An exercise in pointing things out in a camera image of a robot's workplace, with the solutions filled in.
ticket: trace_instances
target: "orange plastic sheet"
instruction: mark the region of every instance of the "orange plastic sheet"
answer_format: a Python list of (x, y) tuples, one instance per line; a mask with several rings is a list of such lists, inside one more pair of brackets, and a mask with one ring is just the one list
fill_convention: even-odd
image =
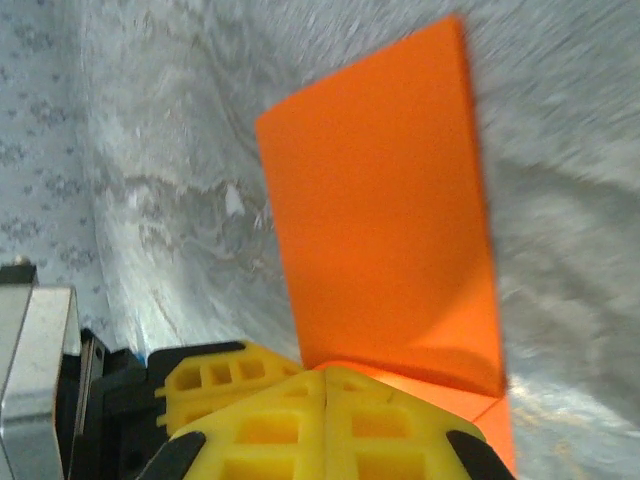
[(463, 30), (445, 18), (256, 130), (305, 365), (395, 375), (490, 426), (513, 467)]

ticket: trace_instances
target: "black rubber pad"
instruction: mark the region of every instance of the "black rubber pad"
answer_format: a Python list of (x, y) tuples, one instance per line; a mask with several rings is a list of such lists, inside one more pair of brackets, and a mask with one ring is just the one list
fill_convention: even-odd
[(451, 430), (447, 439), (471, 480), (515, 480), (493, 448), (479, 438)]
[(137, 480), (182, 480), (206, 441), (202, 432), (170, 440), (158, 450)]

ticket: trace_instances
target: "yellow foam piece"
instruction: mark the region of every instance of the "yellow foam piece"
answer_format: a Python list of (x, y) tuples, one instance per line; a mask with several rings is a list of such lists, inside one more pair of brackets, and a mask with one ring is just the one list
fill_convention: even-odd
[(360, 373), (326, 370), (327, 479), (455, 480), (469, 475), (447, 440), (466, 420)]
[(300, 365), (251, 342), (244, 350), (185, 358), (167, 376), (156, 397), (166, 413), (157, 425), (168, 435), (227, 405), (303, 371)]
[(309, 371), (176, 432), (207, 441), (185, 480), (468, 480), (446, 438), (474, 425), (341, 367)]

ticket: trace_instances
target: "gray floral pattern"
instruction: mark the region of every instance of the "gray floral pattern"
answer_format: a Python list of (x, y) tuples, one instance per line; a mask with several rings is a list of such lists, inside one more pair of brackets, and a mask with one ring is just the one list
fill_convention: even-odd
[(0, 262), (74, 285), (82, 324), (115, 346), (52, 7), (0, 1)]

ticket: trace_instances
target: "orange board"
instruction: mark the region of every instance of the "orange board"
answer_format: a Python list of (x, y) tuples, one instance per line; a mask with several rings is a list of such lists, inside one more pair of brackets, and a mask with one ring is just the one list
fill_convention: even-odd
[(448, 17), (257, 120), (306, 366), (503, 394), (472, 106)]

